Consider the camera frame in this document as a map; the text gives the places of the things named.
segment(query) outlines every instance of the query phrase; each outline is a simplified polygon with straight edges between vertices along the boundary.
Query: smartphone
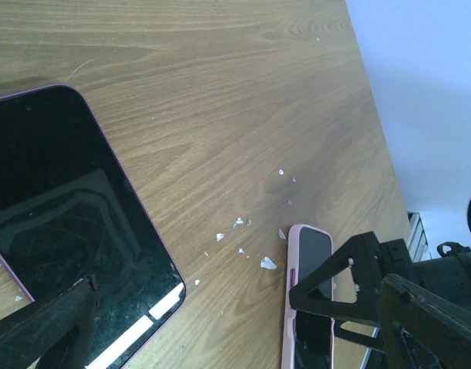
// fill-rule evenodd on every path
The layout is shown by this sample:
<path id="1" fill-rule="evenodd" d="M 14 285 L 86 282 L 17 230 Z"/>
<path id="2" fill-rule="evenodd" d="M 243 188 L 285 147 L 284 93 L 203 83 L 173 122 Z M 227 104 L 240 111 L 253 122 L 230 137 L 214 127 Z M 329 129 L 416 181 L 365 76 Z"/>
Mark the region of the smartphone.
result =
<path id="1" fill-rule="evenodd" d="M 306 224 L 290 229 L 281 369 L 333 369 L 333 319 L 293 310 L 288 296 L 290 289 L 315 271 L 332 251 L 328 233 Z M 323 282 L 312 294 L 332 301 L 333 280 Z"/>
<path id="2" fill-rule="evenodd" d="M 185 299 L 88 104 L 64 85 L 0 98 L 0 260 L 31 301 L 95 275 L 89 369 L 124 365 Z"/>

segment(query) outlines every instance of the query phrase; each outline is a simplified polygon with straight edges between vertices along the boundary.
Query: white wall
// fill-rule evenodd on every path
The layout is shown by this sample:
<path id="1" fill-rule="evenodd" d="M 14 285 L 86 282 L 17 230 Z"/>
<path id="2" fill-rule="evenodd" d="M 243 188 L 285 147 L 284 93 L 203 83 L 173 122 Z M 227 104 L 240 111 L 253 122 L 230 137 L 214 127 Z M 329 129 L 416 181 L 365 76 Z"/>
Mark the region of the white wall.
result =
<path id="1" fill-rule="evenodd" d="M 409 211 L 471 246 L 471 0 L 347 0 Z"/>

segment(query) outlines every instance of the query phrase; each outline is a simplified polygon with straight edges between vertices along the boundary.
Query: wood grain surface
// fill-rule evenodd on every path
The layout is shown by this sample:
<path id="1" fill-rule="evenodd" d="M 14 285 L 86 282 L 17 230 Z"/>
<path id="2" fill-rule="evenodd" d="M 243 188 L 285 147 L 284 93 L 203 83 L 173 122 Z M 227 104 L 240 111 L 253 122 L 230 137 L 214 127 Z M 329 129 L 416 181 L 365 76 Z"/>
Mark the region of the wood grain surface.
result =
<path id="1" fill-rule="evenodd" d="M 0 0 L 0 95 L 63 82 L 87 98 L 188 286 L 130 368 L 277 368 L 278 229 L 312 224 L 336 247 L 409 234 L 344 0 Z M 232 229 L 238 217 L 252 224 Z M 353 300 L 350 281 L 337 286 Z M 0 268 L 0 318 L 27 303 L 18 294 Z M 338 340 L 336 368 L 363 353 Z"/>

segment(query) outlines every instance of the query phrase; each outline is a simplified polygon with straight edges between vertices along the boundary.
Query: wooden table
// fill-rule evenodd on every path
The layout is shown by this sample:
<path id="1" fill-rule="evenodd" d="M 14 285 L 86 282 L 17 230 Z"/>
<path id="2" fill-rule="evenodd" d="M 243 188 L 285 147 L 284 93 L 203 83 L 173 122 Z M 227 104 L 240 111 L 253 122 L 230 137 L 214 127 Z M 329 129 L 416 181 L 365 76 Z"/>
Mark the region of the wooden table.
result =
<path id="1" fill-rule="evenodd" d="M 344 0 L 1 0 L 0 95 L 56 82 L 87 98 L 187 282 L 129 367 L 277 368 L 278 229 L 409 233 Z M 19 294 L 0 268 L 0 318 Z M 363 352 L 338 341 L 336 368 Z"/>

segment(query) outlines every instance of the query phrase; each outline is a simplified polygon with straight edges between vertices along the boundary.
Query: phone screen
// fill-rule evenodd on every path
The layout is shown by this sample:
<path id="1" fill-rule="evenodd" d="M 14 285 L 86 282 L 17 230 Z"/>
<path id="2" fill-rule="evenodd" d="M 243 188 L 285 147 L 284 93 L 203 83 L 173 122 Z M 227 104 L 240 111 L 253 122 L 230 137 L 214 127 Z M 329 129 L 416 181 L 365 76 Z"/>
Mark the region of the phone screen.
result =
<path id="1" fill-rule="evenodd" d="M 88 105 L 65 86 L 0 100 L 0 258 L 35 300 L 95 275 L 89 369 L 122 366 L 185 297 Z"/>
<path id="2" fill-rule="evenodd" d="M 326 234 L 302 228 L 299 239 L 298 281 L 305 279 L 331 256 L 332 243 Z M 331 300 L 332 281 L 323 282 L 309 297 Z M 331 319 L 297 311 L 294 367 L 331 369 Z"/>

